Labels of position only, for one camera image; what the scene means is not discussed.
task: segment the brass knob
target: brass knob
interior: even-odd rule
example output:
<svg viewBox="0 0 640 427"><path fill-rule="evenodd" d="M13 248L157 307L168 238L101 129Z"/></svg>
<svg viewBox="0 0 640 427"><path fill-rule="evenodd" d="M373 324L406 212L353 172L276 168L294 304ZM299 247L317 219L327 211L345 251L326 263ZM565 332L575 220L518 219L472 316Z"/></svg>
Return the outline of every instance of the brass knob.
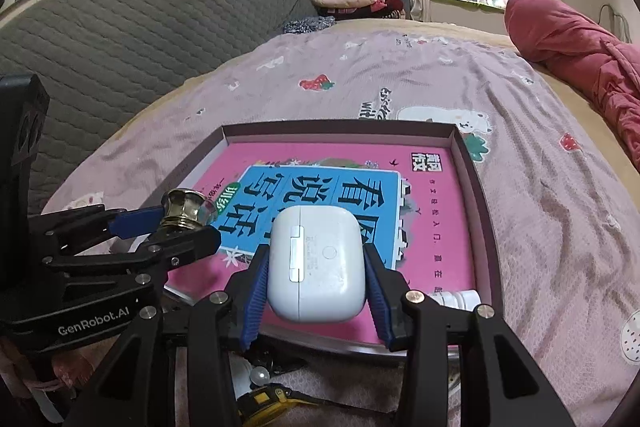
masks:
<svg viewBox="0 0 640 427"><path fill-rule="evenodd" d="M181 227L194 230L204 227L217 216L215 205L203 194L190 188L172 188L162 196L164 217L161 227Z"/></svg>

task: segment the folded blanket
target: folded blanket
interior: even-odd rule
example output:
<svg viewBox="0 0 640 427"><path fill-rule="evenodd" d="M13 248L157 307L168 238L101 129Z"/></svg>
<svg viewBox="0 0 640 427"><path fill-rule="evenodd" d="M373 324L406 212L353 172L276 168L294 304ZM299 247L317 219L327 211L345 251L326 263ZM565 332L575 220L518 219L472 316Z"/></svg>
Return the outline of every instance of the folded blanket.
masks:
<svg viewBox="0 0 640 427"><path fill-rule="evenodd" d="M580 89L640 171L640 48L559 0L509 0L504 22L522 57Z"/></svg>
<svg viewBox="0 0 640 427"><path fill-rule="evenodd" d="M319 8L362 8L370 6L377 0L311 0Z"/></svg>
<svg viewBox="0 0 640 427"><path fill-rule="evenodd" d="M401 0L377 0L363 8L318 8L325 17L333 16L337 21L351 19L401 19L404 18L404 5Z"/></svg>

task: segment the windowsill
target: windowsill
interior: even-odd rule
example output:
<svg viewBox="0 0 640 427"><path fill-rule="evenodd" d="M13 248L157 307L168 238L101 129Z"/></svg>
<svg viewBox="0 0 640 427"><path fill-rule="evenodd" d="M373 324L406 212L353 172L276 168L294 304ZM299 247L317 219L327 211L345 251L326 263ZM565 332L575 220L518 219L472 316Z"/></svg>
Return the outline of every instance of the windowsill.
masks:
<svg viewBox="0 0 640 427"><path fill-rule="evenodd" d="M485 13L504 14L504 10L502 8L496 8L495 6L489 6L488 4L482 4L475 1L465 1L465 0L430 0L430 1L437 4L448 4L449 6L458 6L468 11L480 10Z"/></svg>

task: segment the yellow tape measure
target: yellow tape measure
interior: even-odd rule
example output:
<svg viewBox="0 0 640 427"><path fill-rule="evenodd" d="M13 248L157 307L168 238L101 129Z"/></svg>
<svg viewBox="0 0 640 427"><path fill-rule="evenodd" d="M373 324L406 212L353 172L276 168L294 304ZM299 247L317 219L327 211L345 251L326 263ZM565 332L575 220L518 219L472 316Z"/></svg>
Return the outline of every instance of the yellow tape measure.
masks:
<svg viewBox="0 0 640 427"><path fill-rule="evenodd" d="M347 412L366 416L385 416L392 418L392 413L381 413L353 405L332 402L299 393L277 383L270 383L255 389L238 398L238 412L242 420L242 427L262 427L273 422L278 416L283 415L289 409L297 405L313 405L338 407Z"/></svg>

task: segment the blue gripper pad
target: blue gripper pad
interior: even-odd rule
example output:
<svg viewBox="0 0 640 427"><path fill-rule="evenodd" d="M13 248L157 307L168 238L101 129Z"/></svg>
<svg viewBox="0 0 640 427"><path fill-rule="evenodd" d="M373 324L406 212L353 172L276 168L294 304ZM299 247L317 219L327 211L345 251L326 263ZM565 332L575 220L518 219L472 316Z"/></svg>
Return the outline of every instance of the blue gripper pad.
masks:
<svg viewBox="0 0 640 427"><path fill-rule="evenodd" d="M162 206L148 206L138 210L132 210L116 216L109 223L109 232L121 239L129 239L155 232L164 217Z"/></svg>
<svg viewBox="0 0 640 427"><path fill-rule="evenodd" d="M258 273L254 279L246 306L244 307L244 323L240 335L240 347L243 351L258 337L258 329L262 321L264 306L267 304L267 277L269 274L269 255L262 258Z"/></svg>
<svg viewBox="0 0 640 427"><path fill-rule="evenodd" d="M373 317L373 324L376 327L378 338L385 343L388 349L394 339L391 330L391 310L386 303L380 282L367 255L364 256L364 269L367 283L367 301L369 302L371 317Z"/></svg>

